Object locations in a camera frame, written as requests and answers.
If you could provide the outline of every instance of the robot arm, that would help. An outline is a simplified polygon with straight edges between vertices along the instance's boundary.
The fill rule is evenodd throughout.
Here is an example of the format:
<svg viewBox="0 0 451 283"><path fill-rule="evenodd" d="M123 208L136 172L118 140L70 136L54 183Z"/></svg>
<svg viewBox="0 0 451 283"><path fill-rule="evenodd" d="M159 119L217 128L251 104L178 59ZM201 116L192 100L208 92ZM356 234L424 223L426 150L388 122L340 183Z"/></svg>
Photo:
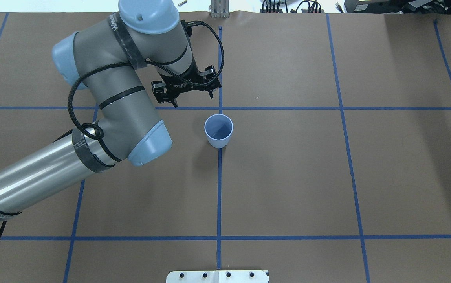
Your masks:
<svg viewBox="0 0 451 283"><path fill-rule="evenodd" d="M71 134L0 170L0 221L123 159L143 165L170 149L165 124L134 69L155 65L162 81L152 82L154 95L159 103L175 107L180 93L209 91L212 98L211 91L221 87L222 67L218 73L213 66L200 72L194 61L190 28L199 23L180 22L171 0L120 0L119 10L53 48L64 79L89 88L104 118L85 127L77 121Z"/></svg>

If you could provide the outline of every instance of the cup rim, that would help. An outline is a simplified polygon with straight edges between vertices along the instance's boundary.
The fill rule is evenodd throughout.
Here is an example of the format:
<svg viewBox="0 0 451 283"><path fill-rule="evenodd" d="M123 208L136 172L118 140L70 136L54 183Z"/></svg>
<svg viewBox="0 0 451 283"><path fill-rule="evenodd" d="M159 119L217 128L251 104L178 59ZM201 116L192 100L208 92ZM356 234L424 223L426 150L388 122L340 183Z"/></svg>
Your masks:
<svg viewBox="0 0 451 283"><path fill-rule="evenodd" d="M229 120L229 122L231 122L231 132L230 132L225 138L221 138L221 139L219 139L219 140L225 140L225 139L229 138L229 137L233 134L234 123L233 123L233 121L231 120L231 118L229 118L229 116L224 115L224 114L220 114L220 113L217 113L217 114L214 114L214 115L209 116L209 117L206 119L206 121L204 122L204 133L206 134L206 136L207 136L208 138L211 138L212 140L217 140L216 138L212 138L212 137L208 134L208 132L206 131L206 123L208 123L208 120L210 120L210 118L212 118L213 116L224 116L225 118L227 118L227 119Z"/></svg>

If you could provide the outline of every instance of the cup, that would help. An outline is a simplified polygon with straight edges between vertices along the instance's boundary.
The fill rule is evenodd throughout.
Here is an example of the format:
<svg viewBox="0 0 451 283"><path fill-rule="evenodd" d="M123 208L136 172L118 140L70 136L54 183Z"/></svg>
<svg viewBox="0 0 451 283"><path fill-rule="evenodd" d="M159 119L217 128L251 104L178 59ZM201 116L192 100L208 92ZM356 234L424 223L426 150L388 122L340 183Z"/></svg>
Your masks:
<svg viewBox="0 0 451 283"><path fill-rule="evenodd" d="M224 114L215 114L204 122L204 132L212 147L225 147L233 134L233 122Z"/></svg>

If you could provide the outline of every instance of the white bracket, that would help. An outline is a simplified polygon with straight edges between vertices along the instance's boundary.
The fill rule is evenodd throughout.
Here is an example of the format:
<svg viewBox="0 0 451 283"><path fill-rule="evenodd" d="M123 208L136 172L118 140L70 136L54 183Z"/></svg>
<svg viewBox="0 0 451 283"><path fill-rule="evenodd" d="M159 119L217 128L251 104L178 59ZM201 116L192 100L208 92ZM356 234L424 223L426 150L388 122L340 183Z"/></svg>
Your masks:
<svg viewBox="0 0 451 283"><path fill-rule="evenodd" d="M210 16L212 18L229 18L229 0L211 0Z"/></svg>
<svg viewBox="0 0 451 283"><path fill-rule="evenodd" d="M269 283L269 271L214 270L170 272L166 283Z"/></svg>

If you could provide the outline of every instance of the blue plastic cap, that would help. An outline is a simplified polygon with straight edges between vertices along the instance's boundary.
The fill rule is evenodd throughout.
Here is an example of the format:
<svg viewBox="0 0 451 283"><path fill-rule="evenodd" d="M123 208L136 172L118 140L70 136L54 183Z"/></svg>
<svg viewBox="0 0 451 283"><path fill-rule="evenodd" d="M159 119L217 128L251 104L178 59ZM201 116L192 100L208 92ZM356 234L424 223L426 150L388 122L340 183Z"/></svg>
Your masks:
<svg viewBox="0 0 451 283"><path fill-rule="evenodd" d="M161 120L134 147L128 160L135 166L141 166L163 155L172 144L170 134Z"/></svg>
<svg viewBox="0 0 451 283"><path fill-rule="evenodd" d="M145 34L168 32L180 20L172 0L119 0L119 14L126 25Z"/></svg>
<svg viewBox="0 0 451 283"><path fill-rule="evenodd" d="M73 85L79 78L79 72L77 71L77 66L75 66L75 57L73 57L73 39L77 33L74 32L57 43L53 47L52 52L56 69L70 85ZM83 90L84 88L87 88L87 86L81 83L77 89Z"/></svg>

